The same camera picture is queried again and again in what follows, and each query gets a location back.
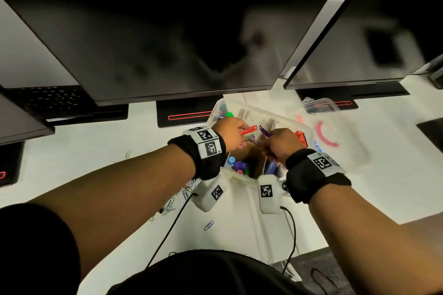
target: purple plastic object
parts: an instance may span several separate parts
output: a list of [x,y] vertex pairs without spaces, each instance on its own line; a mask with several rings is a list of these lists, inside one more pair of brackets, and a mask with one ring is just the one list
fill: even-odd
[[269,134],[269,132],[267,130],[264,129],[264,127],[262,125],[260,125],[260,130],[261,132],[264,134],[265,137],[269,138],[271,135]]
[[241,170],[241,171],[245,171],[245,169],[248,167],[248,164],[246,162],[241,162],[241,161],[235,161],[234,165],[232,166],[232,168],[234,170]]

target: white desk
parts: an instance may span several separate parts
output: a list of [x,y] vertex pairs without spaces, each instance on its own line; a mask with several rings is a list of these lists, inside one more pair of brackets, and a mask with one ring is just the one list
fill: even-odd
[[[272,91],[228,95],[287,116],[299,105],[294,91],[283,91],[278,80]],[[360,134],[372,162],[351,174],[354,188],[399,223],[443,210],[443,154],[415,126],[443,117],[443,91],[420,76],[408,76],[403,85],[411,96],[363,99],[359,109],[344,112]],[[158,130],[154,102],[132,104],[129,118],[94,124],[61,126],[54,136],[26,142],[19,182],[0,189],[0,207],[25,202],[87,172],[134,157],[166,144],[184,126]],[[184,198],[177,195],[174,207]],[[296,220],[300,253],[326,246],[304,204],[285,199]],[[104,294],[109,287],[145,268],[175,219],[177,211],[156,215],[84,280],[79,294]],[[203,228],[209,221],[214,225]],[[157,255],[194,248],[218,248],[247,254],[264,262],[286,259],[292,237],[283,215],[261,215],[255,189],[231,184],[230,190],[207,214],[190,203]]]

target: person's right hand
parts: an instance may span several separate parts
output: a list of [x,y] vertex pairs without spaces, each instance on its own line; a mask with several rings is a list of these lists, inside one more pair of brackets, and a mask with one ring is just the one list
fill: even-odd
[[286,159],[299,149],[305,148],[300,139],[290,129],[275,129],[271,136],[260,143],[263,155],[281,162],[286,167]]

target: black monitor screen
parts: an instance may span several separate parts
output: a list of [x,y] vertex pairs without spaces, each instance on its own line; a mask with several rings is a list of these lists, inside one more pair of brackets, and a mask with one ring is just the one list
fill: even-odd
[[286,89],[401,80],[443,53],[443,0],[346,0]]
[[5,0],[99,105],[271,87],[326,0]]

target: person's left arm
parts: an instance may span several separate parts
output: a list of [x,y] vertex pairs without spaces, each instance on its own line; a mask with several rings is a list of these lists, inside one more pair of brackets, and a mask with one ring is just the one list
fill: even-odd
[[[212,129],[230,152],[242,147],[238,118]],[[56,213],[71,230],[80,254],[81,278],[152,217],[195,175],[191,156],[176,145],[121,161],[79,177],[30,203]]]

